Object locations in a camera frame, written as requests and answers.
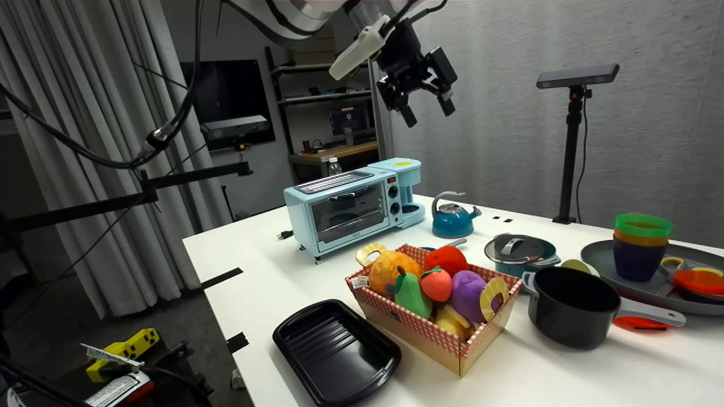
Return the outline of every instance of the cardboard box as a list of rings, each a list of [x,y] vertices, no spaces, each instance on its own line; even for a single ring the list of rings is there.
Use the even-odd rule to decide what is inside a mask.
[[[414,246],[401,246],[398,251],[413,255],[423,264],[426,251]],[[414,348],[437,359],[452,373],[466,376],[470,366],[479,359],[479,355],[495,342],[495,337],[506,329],[520,289],[520,281],[516,277],[498,274],[475,264],[470,264],[470,271],[479,274],[484,281],[503,277],[509,288],[509,302],[498,311],[494,321],[479,327],[469,342],[457,340],[455,336],[441,331],[433,321],[408,313],[406,307],[396,305],[394,302],[367,288],[358,288],[360,277],[367,277],[370,270],[360,270],[354,277],[349,277],[347,286],[358,299],[367,321],[413,343]]]

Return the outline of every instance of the shelf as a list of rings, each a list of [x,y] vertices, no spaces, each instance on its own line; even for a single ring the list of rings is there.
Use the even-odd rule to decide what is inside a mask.
[[[338,157],[338,161],[344,161],[344,158],[370,154],[370,152],[378,152],[378,142],[339,146],[339,148],[323,149],[320,154],[294,154],[294,157],[291,157],[291,163],[321,165],[321,158],[326,158],[326,157]]]
[[[298,63],[298,66],[278,66],[271,70],[275,78],[282,78],[282,74],[292,74],[292,72],[323,72],[329,70],[334,63]]]
[[[278,102],[278,106],[314,104],[314,102],[334,102],[334,100],[356,100],[356,97],[371,97],[371,91],[323,94],[323,96],[287,97],[287,100],[282,100],[282,102]]]

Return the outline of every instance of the metal stand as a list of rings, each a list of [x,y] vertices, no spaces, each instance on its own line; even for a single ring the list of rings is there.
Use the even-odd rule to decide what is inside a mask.
[[[568,118],[567,118],[568,139],[567,139],[567,161],[563,161],[563,182],[562,182],[562,203],[559,203],[559,215],[552,219],[556,225],[577,221],[575,217],[570,217],[570,195],[573,195],[575,154],[577,154],[580,124],[581,124],[581,106],[585,106],[587,97],[591,97],[591,91],[587,87],[570,87]]]

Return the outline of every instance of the black pot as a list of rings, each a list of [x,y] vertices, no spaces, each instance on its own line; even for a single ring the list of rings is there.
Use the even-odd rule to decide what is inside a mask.
[[[615,317],[644,317],[673,329],[687,327],[675,311],[620,299],[604,281],[567,268],[546,268],[524,277],[529,321],[551,340],[573,348],[596,348]]]

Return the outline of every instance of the floor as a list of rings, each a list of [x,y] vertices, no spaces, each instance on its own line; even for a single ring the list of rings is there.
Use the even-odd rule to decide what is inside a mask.
[[[82,342],[105,348],[141,329],[156,329],[170,348],[186,342],[196,350],[188,357],[190,369],[206,379],[215,407],[253,406],[244,390],[231,390],[233,359],[205,295],[188,295],[145,315],[99,321],[82,286],[69,278],[53,289],[25,288],[8,305],[5,327],[12,327],[5,333],[12,359],[48,380],[86,364]]]

